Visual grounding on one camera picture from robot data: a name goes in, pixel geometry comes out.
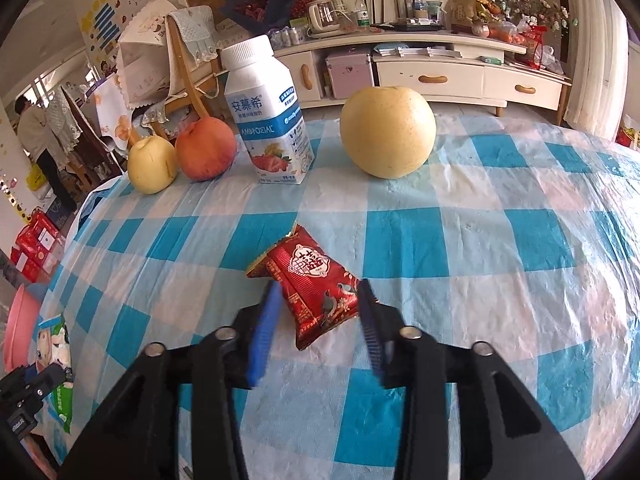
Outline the red snack packet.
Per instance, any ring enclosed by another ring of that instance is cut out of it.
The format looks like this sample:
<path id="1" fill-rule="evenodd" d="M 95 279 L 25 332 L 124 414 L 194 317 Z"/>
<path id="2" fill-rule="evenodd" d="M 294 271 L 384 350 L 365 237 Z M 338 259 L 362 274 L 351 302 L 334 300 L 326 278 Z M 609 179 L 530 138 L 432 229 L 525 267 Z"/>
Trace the red snack packet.
<path id="1" fill-rule="evenodd" d="M 298 350 L 358 314 L 359 278 L 331 258 L 299 224 L 256 258 L 246 275 L 270 276 L 281 285 L 294 316 Z"/>

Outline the blue snack wrapper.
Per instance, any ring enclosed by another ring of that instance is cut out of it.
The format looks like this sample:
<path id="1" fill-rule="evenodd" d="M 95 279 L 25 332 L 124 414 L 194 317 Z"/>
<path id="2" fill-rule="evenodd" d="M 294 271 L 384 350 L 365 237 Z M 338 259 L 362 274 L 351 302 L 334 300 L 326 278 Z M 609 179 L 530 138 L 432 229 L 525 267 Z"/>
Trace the blue snack wrapper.
<path id="1" fill-rule="evenodd" d="M 48 395 L 49 411 L 66 434 L 70 433 L 73 419 L 74 370 L 70 335 L 62 314 L 42 321 L 37 328 L 36 369 L 42 372 L 56 365 L 63 372 L 63 380 Z"/>

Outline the red gift boxes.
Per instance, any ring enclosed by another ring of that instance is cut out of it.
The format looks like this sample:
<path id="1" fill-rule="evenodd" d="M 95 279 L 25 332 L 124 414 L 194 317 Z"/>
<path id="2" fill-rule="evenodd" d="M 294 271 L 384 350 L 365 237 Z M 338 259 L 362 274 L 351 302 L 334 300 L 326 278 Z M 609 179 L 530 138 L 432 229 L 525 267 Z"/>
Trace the red gift boxes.
<path id="1" fill-rule="evenodd" d="M 17 234 L 10 258 L 17 270 L 31 283 L 44 283 L 53 278 L 64 254 L 66 239 L 49 217 L 39 208 Z"/>

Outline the blue checkered tablecloth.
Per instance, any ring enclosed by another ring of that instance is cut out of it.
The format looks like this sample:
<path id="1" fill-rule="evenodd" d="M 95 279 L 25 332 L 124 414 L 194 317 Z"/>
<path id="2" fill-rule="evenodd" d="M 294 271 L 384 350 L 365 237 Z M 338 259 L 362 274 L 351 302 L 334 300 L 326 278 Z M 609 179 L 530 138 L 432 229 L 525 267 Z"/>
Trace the blue checkered tablecloth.
<path id="1" fill-rule="evenodd" d="M 70 239 L 35 338 L 61 335 L 72 397 L 38 426 L 62 460 L 144 346 L 196 344 L 281 281 L 264 378 L 234 396 L 254 479 L 388 479 L 404 390 L 372 372 L 350 316 L 366 280 L 405 322 L 489 342 L 587 477 L 639 414 L 639 156 L 527 116 L 440 115 L 427 162 L 375 179 L 337 122 L 310 122 L 302 183 L 220 178 L 154 195 L 127 177 Z"/>

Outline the small yellow pear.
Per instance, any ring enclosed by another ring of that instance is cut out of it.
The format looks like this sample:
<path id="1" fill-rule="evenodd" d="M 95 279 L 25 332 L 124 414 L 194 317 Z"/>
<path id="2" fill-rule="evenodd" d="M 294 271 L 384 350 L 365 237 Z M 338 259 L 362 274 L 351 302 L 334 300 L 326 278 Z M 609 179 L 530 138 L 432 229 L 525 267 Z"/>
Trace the small yellow pear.
<path id="1" fill-rule="evenodd" d="M 178 171 L 175 148 L 160 136 L 146 136 L 130 148 L 129 180 L 140 193 L 152 195 L 163 191 L 175 181 Z"/>

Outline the person in white sweater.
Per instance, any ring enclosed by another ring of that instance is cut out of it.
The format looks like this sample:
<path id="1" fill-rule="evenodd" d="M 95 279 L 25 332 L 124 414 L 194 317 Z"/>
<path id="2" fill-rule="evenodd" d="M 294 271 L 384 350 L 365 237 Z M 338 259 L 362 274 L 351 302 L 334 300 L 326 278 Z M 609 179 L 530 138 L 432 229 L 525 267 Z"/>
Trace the person in white sweater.
<path id="1" fill-rule="evenodd" d="M 19 96 L 14 103 L 18 115 L 17 137 L 22 147 L 29 152 L 29 158 L 40 168 L 47 178 L 55 196 L 69 211 L 75 212 L 77 204 L 66 190 L 58 173 L 58 163 L 49 148 L 52 148 L 55 137 L 47 126 L 46 112 L 27 96 Z"/>

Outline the red apple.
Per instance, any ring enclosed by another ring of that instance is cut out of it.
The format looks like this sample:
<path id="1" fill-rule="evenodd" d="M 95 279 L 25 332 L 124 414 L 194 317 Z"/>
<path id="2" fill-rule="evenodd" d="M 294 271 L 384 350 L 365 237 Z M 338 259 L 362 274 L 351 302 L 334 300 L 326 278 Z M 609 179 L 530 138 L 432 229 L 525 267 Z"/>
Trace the red apple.
<path id="1" fill-rule="evenodd" d="M 238 141 L 225 122 L 205 117 L 178 135 L 175 149 L 182 172 L 193 181 L 206 181 L 231 167 Z"/>

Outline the large yellow pear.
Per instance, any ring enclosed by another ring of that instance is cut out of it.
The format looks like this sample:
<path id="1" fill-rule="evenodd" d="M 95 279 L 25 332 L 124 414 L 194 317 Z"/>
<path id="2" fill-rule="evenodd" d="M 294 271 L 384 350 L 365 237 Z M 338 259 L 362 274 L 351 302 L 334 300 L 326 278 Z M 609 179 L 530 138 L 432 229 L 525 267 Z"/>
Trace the large yellow pear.
<path id="1" fill-rule="evenodd" d="M 370 176 L 399 179 L 424 165 L 436 138 L 436 120 L 420 93 L 406 87 L 370 87 L 343 105 L 343 148 Z"/>

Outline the wooden dining chair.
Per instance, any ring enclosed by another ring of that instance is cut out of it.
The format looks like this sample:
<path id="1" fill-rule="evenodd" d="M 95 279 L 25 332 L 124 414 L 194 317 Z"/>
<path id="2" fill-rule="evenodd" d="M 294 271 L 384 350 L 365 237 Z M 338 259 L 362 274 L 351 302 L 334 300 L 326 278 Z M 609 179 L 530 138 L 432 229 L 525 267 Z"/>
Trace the wooden dining chair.
<path id="1" fill-rule="evenodd" d="M 169 115 L 180 108 L 209 117 L 205 102 L 220 93 L 220 48 L 209 6 L 152 0 L 135 15 L 119 40 L 116 64 L 126 107 L 139 125 L 164 136 Z"/>

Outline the white yogurt drink bottle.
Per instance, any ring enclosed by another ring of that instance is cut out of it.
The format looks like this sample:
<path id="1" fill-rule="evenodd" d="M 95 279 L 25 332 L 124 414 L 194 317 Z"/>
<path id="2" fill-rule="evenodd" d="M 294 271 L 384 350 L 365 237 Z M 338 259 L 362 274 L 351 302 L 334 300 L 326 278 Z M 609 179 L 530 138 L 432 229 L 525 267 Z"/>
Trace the white yogurt drink bottle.
<path id="1" fill-rule="evenodd" d="M 302 183 L 314 161 L 291 72 L 266 35 L 225 48 L 224 98 L 262 183 Z"/>

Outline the white TV cabinet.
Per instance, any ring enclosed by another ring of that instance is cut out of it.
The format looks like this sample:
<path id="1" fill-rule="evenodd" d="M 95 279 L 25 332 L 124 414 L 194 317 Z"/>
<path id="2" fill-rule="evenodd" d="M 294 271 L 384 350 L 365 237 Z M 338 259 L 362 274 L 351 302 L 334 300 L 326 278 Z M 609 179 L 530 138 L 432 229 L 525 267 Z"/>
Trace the white TV cabinet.
<path id="1" fill-rule="evenodd" d="M 335 99 L 326 57 L 353 47 L 371 51 L 373 87 L 410 88 L 430 102 L 491 106 L 510 103 L 554 110 L 560 124 L 570 78 L 531 68 L 517 44 L 454 32 L 353 32 L 311 39 L 276 52 L 291 72 L 303 108 L 343 104 Z"/>

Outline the pink storage box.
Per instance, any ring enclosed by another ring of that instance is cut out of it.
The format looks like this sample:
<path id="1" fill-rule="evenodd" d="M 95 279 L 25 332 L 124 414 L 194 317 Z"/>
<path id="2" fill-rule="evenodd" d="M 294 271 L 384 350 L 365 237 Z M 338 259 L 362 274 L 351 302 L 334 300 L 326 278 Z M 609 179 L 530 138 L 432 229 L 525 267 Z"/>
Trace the pink storage box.
<path id="1" fill-rule="evenodd" d="M 353 47 L 335 51 L 326 57 L 326 70 L 335 99 L 347 100 L 354 93 L 375 85 L 371 51 Z"/>

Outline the white curtain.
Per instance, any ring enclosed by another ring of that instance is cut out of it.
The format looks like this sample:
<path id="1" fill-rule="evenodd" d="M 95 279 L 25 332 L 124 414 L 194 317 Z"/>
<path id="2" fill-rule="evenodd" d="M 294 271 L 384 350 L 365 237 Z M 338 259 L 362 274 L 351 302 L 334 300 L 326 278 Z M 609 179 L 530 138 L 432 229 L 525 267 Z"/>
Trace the white curtain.
<path id="1" fill-rule="evenodd" d="M 627 90 L 627 20 L 615 0 L 568 0 L 573 85 L 564 120 L 607 141 L 616 137 Z"/>

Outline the dark blue flower bouquet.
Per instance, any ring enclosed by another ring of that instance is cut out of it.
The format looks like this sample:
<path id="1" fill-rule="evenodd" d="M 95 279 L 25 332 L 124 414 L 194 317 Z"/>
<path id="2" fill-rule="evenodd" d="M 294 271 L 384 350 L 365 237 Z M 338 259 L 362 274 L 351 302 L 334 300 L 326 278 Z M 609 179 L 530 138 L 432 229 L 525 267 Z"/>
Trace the dark blue flower bouquet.
<path id="1" fill-rule="evenodd" d="M 288 24 L 295 0 L 224 0 L 221 14 L 244 28 L 252 36 Z"/>

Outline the electric glass kettle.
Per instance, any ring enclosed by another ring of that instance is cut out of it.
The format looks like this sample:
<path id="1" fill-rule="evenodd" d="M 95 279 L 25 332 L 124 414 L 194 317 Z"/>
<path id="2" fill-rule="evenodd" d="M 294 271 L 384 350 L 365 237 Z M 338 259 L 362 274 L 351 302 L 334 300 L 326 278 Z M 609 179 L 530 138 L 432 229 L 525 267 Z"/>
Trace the electric glass kettle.
<path id="1" fill-rule="evenodd" d="M 340 20 L 332 0 L 314 0 L 307 8 L 310 29 L 313 34 L 336 32 L 341 28 Z"/>

